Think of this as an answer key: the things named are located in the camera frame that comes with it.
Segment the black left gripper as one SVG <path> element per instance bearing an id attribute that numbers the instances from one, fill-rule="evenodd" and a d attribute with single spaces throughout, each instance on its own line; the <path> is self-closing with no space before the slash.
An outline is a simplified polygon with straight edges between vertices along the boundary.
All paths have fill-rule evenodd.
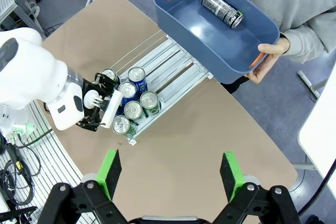
<path id="1" fill-rule="evenodd" d="M 100 113 L 105 112 L 114 90 L 118 88 L 118 76 L 112 79 L 103 73 L 96 73 L 98 84 L 84 79 L 82 94 L 85 118 L 76 123 L 76 126 L 96 132 L 100 125 Z"/>

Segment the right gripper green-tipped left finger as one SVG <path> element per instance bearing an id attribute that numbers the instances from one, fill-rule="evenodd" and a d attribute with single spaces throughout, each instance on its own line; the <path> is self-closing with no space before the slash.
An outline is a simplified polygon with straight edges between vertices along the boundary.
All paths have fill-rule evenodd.
<path id="1" fill-rule="evenodd" d="M 121 174 L 118 150 L 109 150 L 98 175 L 76 187 L 55 184 L 43 206 L 38 223 L 77 223 L 84 213 L 92 213 L 100 223 L 127 223 L 112 202 Z"/>

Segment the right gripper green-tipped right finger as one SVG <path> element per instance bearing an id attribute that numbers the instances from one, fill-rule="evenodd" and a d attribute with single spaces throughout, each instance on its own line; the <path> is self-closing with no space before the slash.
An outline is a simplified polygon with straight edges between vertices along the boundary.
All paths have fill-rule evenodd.
<path id="1" fill-rule="evenodd" d="M 233 152 L 224 152 L 220 175 L 228 204 L 213 223 L 243 223 L 257 216 L 260 223 L 299 223 L 299 215 L 285 186 L 269 190 L 245 179 Z"/>

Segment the person's left hand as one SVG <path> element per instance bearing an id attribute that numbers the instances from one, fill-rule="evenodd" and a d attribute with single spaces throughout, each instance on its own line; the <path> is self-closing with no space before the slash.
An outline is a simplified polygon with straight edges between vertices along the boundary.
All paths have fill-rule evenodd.
<path id="1" fill-rule="evenodd" d="M 287 38 L 281 37 L 274 44 L 259 44 L 258 50 L 267 54 L 265 59 L 250 73 L 244 76 L 252 82 L 259 84 L 266 74 L 271 70 L 277 60 L 290 48 L 290 42 Z"/>

